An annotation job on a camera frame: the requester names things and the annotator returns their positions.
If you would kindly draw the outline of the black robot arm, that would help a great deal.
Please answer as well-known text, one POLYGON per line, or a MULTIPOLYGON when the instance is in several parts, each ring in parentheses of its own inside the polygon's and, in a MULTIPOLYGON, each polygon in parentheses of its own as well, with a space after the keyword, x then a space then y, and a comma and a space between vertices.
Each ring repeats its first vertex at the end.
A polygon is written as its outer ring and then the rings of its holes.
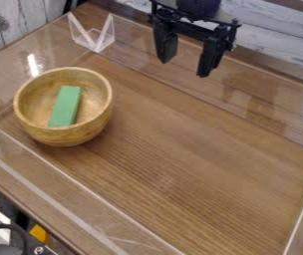
POLYGON ((218 12, 222 0, 150 0, 151 27, 157 56, 163 64, 177 56, 178 35, 202 42, 197 75, 206 78, 218 67, 226 51, 233 51, 237 18, 223 19, 218 12))

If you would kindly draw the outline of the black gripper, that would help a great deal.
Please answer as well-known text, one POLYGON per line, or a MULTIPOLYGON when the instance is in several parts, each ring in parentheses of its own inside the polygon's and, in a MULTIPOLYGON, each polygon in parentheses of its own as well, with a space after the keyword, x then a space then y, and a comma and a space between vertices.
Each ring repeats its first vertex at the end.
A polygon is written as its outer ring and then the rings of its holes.
MULTIPOLYGON (((222 0, 150 0, 151 13, 155 15, 159 8, 167 9, 179 19, 191 24, 198 21, 215 23, 227 27, 227 32, 214 33, 203 41, 203 50, 199 57, 197 75, 205 78, 219 65, 221 58, 227 49, 233 50, 239 21, 221 9, 222 0)), ((153 33, 157 56, 166 64, 177 55, 178 35, 171 25, 161 18, 153 18, 153 33)))

